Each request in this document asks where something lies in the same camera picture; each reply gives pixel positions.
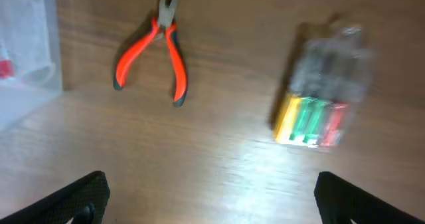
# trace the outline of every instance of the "wooden table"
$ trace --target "wooden table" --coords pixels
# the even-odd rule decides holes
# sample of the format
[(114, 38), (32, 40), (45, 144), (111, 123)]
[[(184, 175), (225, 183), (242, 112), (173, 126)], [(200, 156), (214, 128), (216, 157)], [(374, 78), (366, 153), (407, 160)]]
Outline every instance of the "wooden table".
[[(1, 135), (0, 216), (99, 169), (104, 223), (319, 223), (328, 170), (425, 219), (424, 0), (180, 0), (179, 109), (164, 42), (112, 87), (118, 47), (156, 2), (57, 0), (66, 91)], [(334, 152), (277, 145), (268, 120), (296, 29), (334, 12), (368, 28), (369, 95)]]

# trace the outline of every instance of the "clear plastic container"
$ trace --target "clear plastic container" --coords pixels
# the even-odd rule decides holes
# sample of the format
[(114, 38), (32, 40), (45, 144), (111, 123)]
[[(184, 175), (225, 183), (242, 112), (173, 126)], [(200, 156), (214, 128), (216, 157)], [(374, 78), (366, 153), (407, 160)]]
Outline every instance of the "clear plastic container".
[(61, 93), (55, 0), (0, 0), (0, 130)]
[(339, 143), (371, 82), (371, 52), (360, 27), (306, 42), (274, 135), (280, 144), (331, 148)]

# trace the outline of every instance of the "wood grain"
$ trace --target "wood grain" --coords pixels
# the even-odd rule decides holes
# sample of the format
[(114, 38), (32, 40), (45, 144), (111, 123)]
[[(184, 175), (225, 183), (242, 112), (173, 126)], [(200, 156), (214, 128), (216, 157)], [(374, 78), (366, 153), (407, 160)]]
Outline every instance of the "wood grain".
[[(66, 92), (1, 135), (0, 217), (100, 169), (104, 223), (319, 223), (328, 170), (425, 219), (424, 0), (180, 0), (179, 109), (164, 42), (112, 87), (118, 48), (156, 0), (57, 3)], [(334, 152), (277, 145), (268, 120), (296, 29), (334, 12), (368, 28), (375, 82)]]

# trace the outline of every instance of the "orange plier handle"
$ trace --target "orange plier handle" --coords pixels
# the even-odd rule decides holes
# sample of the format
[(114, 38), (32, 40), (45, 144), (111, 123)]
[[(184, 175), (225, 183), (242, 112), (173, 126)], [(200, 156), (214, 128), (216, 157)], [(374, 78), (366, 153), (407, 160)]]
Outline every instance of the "orange plier handle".
[[(152, 30), (123, 54), (118, 61), (115, 73), (114, 88), (116, 90), (122, 90), (124, 88), (131, 64), (160, 32), (161, 29), (158, 26), (157, 19), (154, 18), (152, 20)], [(177, 41), (177, 26), (175, 23), (165, 30), (165, 39), (170, 52), (171, 62), (173, 63), (176, 80), (173, 105), (174, 107), (180, 107), (183, 105), (187, 93), (187, 71)]]

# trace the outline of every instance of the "pliers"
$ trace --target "pliers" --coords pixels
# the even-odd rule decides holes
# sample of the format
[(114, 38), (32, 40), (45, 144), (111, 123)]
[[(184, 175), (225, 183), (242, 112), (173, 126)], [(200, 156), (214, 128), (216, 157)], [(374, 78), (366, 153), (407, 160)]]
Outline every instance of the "pliers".
[(159, 0), (158, 16), (153, 18), (150, 32), (131, 46), (118, 61), (114, 79), (116, 90), (124, 88), (132, 62), (151, 42), (156, 40), (157, 36), (162, 36), (165, 33), (176, 80), (173, 105), (177, 108), (183, 105), (187, 93), (187, 71), (177, 42), (177, 26), (174, 22), (177, 3), (178, 0), (171, 0), (170, 4), (167, 5), (166, 0)]

